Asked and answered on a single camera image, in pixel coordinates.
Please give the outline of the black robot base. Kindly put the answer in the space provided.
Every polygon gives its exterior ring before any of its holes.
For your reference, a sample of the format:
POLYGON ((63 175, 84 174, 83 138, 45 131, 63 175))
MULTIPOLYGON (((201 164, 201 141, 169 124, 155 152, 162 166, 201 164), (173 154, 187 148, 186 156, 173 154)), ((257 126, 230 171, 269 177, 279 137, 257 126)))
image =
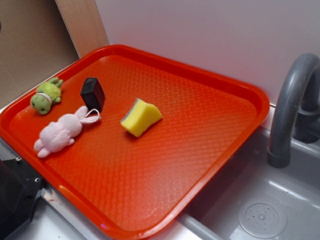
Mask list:
POLYGON ((0 162, 0 238, 7 240, 34 218, 43 177, 23 158, 0 162))

